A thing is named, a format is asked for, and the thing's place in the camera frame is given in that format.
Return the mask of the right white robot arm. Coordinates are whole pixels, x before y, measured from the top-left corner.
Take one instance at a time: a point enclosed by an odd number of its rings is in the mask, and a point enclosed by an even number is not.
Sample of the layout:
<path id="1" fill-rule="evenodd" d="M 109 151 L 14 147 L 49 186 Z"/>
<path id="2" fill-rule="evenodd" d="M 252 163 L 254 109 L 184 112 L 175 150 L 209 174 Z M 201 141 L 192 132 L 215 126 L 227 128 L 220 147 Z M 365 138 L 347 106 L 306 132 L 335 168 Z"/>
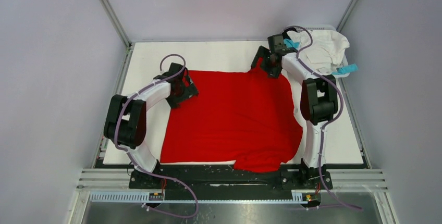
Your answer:
<path id="1" fill-rule="evenodd" d="M 300 184 L 311 189 L 325 172 L 323 149 L 327 136 L 326 126 L 338 113 L 339 100 L 336 79 L 333 75 L 322 75 L 301 60 L 300 51 L 289 47 L 282 34 L 267 38 L 268 47 L 260 46 L 251 63 L 259 66 L 270 78 L 278 78 L 284 70 L 301 85 L 299 109 L 306 121 L 306 145 L 301 159 L 304 171 L 299 174 Z"/>

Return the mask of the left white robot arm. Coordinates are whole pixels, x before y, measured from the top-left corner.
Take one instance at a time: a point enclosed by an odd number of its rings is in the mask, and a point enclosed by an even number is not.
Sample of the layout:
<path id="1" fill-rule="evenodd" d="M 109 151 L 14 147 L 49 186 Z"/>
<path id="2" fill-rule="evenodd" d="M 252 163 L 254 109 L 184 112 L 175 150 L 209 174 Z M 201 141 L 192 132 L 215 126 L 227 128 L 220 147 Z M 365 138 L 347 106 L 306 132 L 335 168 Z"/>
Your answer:
<path id="1" fill-rule="evenodd" d="M 149 188 L 159 186 L 162 175 L 155 170 L 157 158 L 144 143 L 148 110 L 160 101 L 166 101 L 171 109 L 177 109 L 181 103 L 198 94 L 188 69 L 182 64 L 171 63 L 165 73 L 155 76 L 141 90 L 127 96 L 116 94 L 111 98 L 104 136 L 118 150 L 126 153 L 137 171 L 143 172 L 141 180 Z"/>

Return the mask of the red t shirt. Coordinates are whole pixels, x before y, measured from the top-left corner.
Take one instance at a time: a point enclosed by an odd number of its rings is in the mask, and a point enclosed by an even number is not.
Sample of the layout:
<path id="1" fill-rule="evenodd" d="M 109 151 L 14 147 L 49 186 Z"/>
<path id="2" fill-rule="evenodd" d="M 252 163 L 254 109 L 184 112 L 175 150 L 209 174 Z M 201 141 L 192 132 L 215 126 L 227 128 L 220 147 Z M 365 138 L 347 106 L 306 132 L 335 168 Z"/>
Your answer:
<path id="1" fill-rule="evenodd" d="M 287 78 L 261 69 L 190 71 L 199 94 L 170 112 L 160 161 L 233 161 L 235 169 L 272 172 L 293 159 L 303 129 Z"/>

